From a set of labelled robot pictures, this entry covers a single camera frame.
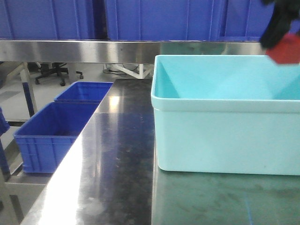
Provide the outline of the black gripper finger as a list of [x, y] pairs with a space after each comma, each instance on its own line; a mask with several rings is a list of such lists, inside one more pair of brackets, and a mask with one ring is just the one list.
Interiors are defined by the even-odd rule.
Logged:
[[291, 24], [300, 19], [299, 0], [262, 0], [264, 6], [274, 4], [271, 19], [260, 37], [264, 49], [271, 49], [287, 34]]

